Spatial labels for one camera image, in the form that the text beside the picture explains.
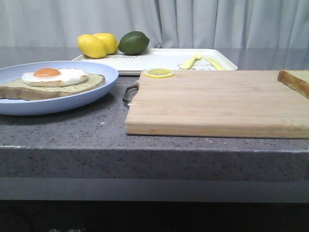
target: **toast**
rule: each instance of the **toast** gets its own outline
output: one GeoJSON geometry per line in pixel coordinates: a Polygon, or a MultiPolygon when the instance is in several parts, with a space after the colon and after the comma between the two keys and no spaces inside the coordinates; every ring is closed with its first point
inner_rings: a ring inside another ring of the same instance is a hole
{"type": "Polygon", "coordinates": [[[86,92],[106,83],[100,74],[88,73],[88,80],[83,83],[63,87],[35,87],[29,86],[21,78],[0,85],[0,99],[43,100],[65,97],[86,92]]]}
{"type": "Polygon", "coordinates": [[[280,70],[278,81],[309,99],[309,70],[280,70]]]}

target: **lemon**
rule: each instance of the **lemon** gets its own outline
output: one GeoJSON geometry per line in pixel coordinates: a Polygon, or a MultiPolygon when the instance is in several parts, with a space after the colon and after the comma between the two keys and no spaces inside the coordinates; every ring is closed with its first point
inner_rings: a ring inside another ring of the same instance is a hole
{"type": "Polygon", "coordinates": [[[93,34],[93,36],[102,40],[107,48],[107,55],[113,54],[118,49],[118,41],[114,34],[111,33],[97,33],[93,34]]]}
{"type": "Polygon", "coordinates": [[[175,73],[169,69],[157,68],[148,69],[145,71],[145,75],[153,78],[167,78],[173,76],[175,73]]]}
{"type": "Polygon", "coordinates": [[[77,47],[83,54],[91,58],[102,58],[107,55],[105,43],[93,35],[83,34],[79,36],[77,47]]]}
{"type": "Polygon", "coordinates": [[[149,44],[149,38],[141,31],[131,31],[125,34],[118,49],[127,55],[139,55],[144,52],[149,44]]]}

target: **white tray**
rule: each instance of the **white tray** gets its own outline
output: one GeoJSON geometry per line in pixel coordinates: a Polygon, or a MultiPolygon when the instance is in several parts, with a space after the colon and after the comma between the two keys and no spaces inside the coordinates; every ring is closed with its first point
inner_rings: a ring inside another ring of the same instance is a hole
{"type": "MultiPolygon", "coordinates": [[[[203,57],[210,57],[218,61],[227,70],[236,70],[238,67],[213,49],[166,49],[150,48],[138,56],[129,56],[118,51],[117,54],[104,58],[93,59],[80,55],[74,60],[95,62],[114,67],[120,75],[140,75],[142,70],[151,68],[167,68],[179,70],[180,65],[186,62],[194,53],[199,52],[203,57]]],[[[191,70],[215,70],[205,59],[197,60],[191,70]]]]}

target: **green lime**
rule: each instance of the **green lime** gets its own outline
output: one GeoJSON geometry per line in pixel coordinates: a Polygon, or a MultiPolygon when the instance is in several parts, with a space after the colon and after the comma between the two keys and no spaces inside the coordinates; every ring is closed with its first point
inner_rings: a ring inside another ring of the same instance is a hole
{"type": "Polygon", "coordinates": [[[118,49],[127,55],[138,55],[144,52],[149,44],[149,38],[141,31],[131,31],[125,34],[118,49]]]}

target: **blue plate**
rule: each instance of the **blue plate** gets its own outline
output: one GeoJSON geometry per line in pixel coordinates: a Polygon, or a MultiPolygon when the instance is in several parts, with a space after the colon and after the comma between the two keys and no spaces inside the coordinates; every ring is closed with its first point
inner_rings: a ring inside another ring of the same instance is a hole
{"type": "Polygon", "coordinates": [[[20,78],[23,73],[34,72],[40,68],[82,69],[86,73],[102,74],[106,84],[96,89],[71,96],[37,100],[0,99],[0,114],[14,116],[45,115],[62,112],[92,103],[106,95],[116,84],[118,71],[110,66],[85,61],[49,61],[22,64],[0,69],[0,84],[20,78]]]}

